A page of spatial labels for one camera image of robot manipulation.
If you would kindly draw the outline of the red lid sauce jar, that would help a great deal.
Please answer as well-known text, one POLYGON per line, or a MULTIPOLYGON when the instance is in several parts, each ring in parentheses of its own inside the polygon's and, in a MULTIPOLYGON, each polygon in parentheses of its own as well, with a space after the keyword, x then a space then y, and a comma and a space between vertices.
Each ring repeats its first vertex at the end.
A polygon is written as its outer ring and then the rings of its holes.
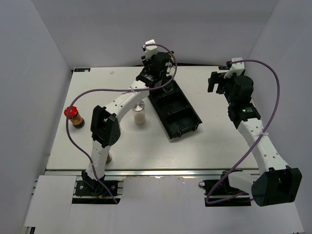
POLYGON ((65 108, 64 115, 69 118, 71 124, 75 128, 82 128, 85 124, 84 119, 81 117, 77 107, 73 106, 70 108, 69 106, 65 108))

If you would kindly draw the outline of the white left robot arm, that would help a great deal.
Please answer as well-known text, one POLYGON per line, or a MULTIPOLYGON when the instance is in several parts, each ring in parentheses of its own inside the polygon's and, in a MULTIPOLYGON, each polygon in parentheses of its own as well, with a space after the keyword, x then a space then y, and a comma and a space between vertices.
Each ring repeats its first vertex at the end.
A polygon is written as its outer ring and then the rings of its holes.
POLYGON ((142 99, 150 93, 150 88, 160 87, 168 81, 168 68, 173 64, 170 53, 158 52, 150 59, 143 61, 144 67, 127 91, 104 107, 93 109, 91 132, 92 153, 86 171, 82 172, 82 179, 86 189, 94 195, 103 189, 105 166, 109 151, 120 138, 120 122, 122 118, 142 99))

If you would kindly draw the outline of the clear jar silver lid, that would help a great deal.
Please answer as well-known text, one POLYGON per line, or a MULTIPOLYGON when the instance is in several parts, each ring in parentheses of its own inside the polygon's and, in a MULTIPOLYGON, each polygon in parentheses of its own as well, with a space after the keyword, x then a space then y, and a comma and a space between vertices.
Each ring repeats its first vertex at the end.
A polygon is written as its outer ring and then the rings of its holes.
POLYGON ((136 125, 140 126, 145 124, 146 116, 145 116, 145 103, 144 101, 139 101, 133 108, 132 108, 134 122, 136 125))

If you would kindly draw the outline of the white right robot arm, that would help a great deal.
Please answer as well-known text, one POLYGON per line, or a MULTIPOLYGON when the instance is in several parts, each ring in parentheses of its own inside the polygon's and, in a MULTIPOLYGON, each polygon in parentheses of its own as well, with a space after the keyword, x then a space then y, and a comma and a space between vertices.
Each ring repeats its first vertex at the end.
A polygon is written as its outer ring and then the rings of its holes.
POLYGON ((244 74, 212 72, 208 79, 208 92, 224 95, 229 106, 228 114, 235 128, 249 146, 259 169, 259 177, 253 178, 241 169, 224 171, 220 188, 225 194, 240 191, 248 194, 260 207, 295 201, 302 174, 281 157, 264 131, 261 116, 251 102, 253 80, 244 74))

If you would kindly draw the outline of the round clear glass bottle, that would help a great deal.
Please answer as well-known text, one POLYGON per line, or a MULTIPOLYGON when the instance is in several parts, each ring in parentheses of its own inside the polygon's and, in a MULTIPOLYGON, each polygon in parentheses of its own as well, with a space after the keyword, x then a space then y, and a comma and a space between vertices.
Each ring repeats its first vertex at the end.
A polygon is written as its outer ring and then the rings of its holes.
POLYGON ((171 82, 170 84, 166 85, 164 88, 163 88, 163 92, 165 93, 172 93, 172 92, 175 92, 176 91, 176 85, 174 82, 171 82))

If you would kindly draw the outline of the dark spice jar red label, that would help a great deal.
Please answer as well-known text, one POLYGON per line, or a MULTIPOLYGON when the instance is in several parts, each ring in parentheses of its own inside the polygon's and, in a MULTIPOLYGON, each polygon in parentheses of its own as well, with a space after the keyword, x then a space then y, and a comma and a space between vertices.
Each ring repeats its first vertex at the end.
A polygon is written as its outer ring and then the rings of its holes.
POLYGON ((109 153, 106 159, 106 164, 109 164, 112 161, 112 155, 109 153))

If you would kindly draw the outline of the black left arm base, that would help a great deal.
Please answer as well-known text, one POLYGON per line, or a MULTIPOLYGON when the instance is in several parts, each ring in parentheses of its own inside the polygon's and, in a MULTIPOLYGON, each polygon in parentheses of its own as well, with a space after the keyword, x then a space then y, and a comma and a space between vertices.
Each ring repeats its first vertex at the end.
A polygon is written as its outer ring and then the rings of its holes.
POLYGON ((81 177, 78 177, 74 187, 72 204, 117 205, 121 200, 123 181, 107 180, 103 183, 113 195, 116 203, 102 185, 97 185, 93 190, 81 177))

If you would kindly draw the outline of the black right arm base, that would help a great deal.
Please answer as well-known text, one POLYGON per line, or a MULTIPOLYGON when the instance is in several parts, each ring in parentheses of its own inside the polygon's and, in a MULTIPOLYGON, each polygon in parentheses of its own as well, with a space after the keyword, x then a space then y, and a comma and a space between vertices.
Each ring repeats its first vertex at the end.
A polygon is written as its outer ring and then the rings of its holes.
MULTIPOLYGON (((198 186, 204 192, 204 202, 205 207, 249 207, 252 204, 252 199, 248 194, 243 194, 237 196, 233 199, 222 201, 219 203, 208 204, 206 202, 206 197, 213 186, 220 180, 221 175, 207 175, 204 176, 202 180, 199 181, 198 186)), ((225 182, 222 182, 213 191, 212 195, 209 197, 208 201, 213 202, 220 199, 225 199, 233 195, 239 194, 242 191, 236 188, 226 187, 225 182)))

